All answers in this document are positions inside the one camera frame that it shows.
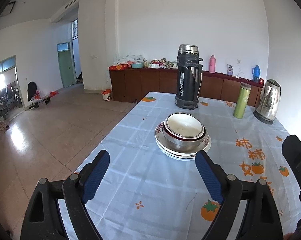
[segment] cloth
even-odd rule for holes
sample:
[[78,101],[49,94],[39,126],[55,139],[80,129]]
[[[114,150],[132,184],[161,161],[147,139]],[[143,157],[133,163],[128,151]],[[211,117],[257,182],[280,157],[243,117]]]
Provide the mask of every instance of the cloth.
[[[212,138],[208,155],[226,174],[257,181],[264,178],[273,193],[283,233],[294,232],[301,218],[299,186],[281,154],[288,136],[278,120],[267,125],[247,106],[243,119],[233,116],[235,103],[200,98],[193,111],[175,105],[175,95],[150,92],[103,139],[80,165],[101,149],[110,165],[86,208],[99,233],[111,239],[202,239],[218,211],[196,169],[195,161],[169,158],[158,148],[154,131],[171,113],[198,118]],[[241,201],[228,239],[235,239],[244,214]],[[69,239],[77,239],[64,201],[60,210]]]
[[28,101],[32,99],[32,97],[36,94],[37,91],[37,85],[35,82],[29,82],[28,83],[28,89],[27,89],[27,98]]

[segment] pink thermos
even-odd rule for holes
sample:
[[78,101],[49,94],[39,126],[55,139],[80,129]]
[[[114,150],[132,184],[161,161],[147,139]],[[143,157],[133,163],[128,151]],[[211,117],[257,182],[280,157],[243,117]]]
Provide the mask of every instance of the pink thermos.
[[215,73],[215,63],[216,59],[214,55],[212,55],[212,57],[209,59],[209,73]]

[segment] blue gripper pad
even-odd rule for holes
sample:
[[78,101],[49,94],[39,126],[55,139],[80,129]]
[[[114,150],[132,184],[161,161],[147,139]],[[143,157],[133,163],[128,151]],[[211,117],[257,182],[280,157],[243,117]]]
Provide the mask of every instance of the blue gripper pad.
[[106,152],[101,157],[99,162],[96,164],[92,173],[89,175],[88,179],[84,184],[84,194],[82,201],[84,204],[87,204],[88,200],[94,198],[96,191],[100,185],[101,180],[103,179],[109,166],[109,153]]
[[206,159],[201,154],[201,151],[196,154],[195,164],[212,199],[217,201],[219,204],[222,204],[224,198],[221,193],[221,184],[213,173]]

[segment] stainless steel kettle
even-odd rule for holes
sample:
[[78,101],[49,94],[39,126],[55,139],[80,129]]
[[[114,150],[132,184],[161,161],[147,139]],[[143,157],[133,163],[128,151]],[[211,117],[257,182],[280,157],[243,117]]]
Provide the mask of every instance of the stainless steel kettle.
[[260,94],[261,101],[254,116],[267,124],[273,124],[281,99],[281,86],[273,79],[266,81]]

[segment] power cord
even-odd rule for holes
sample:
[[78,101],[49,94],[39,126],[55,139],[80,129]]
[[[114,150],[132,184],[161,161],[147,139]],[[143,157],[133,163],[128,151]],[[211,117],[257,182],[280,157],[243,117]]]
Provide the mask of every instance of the power cord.
[[238,74],[236,75],[236,77],[238,77],[238,75],[242,73],[244,75],[244,78],[246,78],[245,74],[241,71],[241,67],[239,64],[238,64],[238,69],[239,69],[239,71],[238,71]]

